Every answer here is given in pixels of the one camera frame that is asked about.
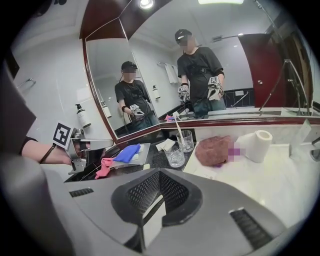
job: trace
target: white countertop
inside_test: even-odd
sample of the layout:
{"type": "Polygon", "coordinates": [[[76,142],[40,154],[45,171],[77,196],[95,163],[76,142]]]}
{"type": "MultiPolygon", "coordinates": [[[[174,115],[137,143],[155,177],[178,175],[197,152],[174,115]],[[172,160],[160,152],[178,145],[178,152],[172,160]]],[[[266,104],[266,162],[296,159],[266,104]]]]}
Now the white countertop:
{"type": "Polygon", "coordinates": [[[320,162],[312,160],[313,149],[311,143],[304,143],[290,158],[288,144],[273,144],[263,163],[239,156],[221,168],[202,166],[194,150],[184,172],[237,188],[289,228],[309,215],[319,194],[320,162]]]}

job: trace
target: gray device housing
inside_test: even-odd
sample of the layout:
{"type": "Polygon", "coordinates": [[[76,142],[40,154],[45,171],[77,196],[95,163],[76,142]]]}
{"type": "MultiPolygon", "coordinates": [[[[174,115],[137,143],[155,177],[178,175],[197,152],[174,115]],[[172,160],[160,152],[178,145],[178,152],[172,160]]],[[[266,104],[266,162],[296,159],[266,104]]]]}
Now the gray device housing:
{"type": "Polygon", "coordinates": [[[122,220],[111,197],[118,187],[161,171],[197,186],[202,203],[186,222],[163,227],[143,250],[144,255],[272,255],[298,230],[286,229],[272,212],[234,187],[181,171],[149,169],[63,183],[55,171],[43,171],[33,160],[7,154],[0,161],[5,198],[21,224],[53,255],[141,255],[125,246],[139,226],[122,220]],[[77,197],[70,194],[87,188],[93,192],[77,197]],[[271,242],[259,249],[251,246],[230,215],[242,208],[272,237],[271,242]]]}

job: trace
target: black t-shirt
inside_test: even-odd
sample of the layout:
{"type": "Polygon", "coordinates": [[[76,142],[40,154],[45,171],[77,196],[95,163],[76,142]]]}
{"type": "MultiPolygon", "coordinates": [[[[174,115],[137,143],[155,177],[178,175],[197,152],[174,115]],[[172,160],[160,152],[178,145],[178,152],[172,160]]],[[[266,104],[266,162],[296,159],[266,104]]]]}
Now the black t-shirt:
{"type": "Polygon", "coordinates": [[[177,61],[178,76],[186,75],[190,81],[190,100],[196,101],[208,95],[208,81],[224,70],[217,56],[209,47],[199,47],[194,54],[184,53],[177,61]],[[206,69],[207,73],[192,75],[192,69],[206,69]]]}
{"type": "Polygon", "coordinates": [[[150,99],[145,85],[140,80],[133,80],[133,83],[121,81],[114,87],[114,91],[117,102],[124,100],[128,108],[136,104],[145,115],[152,113],[150,106],[146,102],[146,100],[150,102],[150,99]]]}

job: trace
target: blue cloth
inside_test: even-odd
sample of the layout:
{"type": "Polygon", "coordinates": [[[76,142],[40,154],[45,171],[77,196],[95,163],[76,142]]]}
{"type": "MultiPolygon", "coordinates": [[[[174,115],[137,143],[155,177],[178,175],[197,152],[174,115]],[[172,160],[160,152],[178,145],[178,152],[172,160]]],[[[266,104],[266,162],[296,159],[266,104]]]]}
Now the blue cloth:
{"type": "Polygon", "coordinates": [[[122,150],[113,161],[124,162],[126,164],[130,163],[131,159],[137,154],[140,150],[140,144],[127,146],[122,150]]]}

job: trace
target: hand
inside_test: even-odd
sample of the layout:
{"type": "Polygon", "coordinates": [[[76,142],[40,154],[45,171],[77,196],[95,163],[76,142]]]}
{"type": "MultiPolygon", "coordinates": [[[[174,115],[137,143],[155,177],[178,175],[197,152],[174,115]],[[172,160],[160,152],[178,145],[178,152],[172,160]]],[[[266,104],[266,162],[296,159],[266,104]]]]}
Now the hand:
{"type": "Polygon", "coordinates": [[[56,146],[44,161],[44,164],[65,164],[70,166],[71,159],[62,147],[56,146]]]}

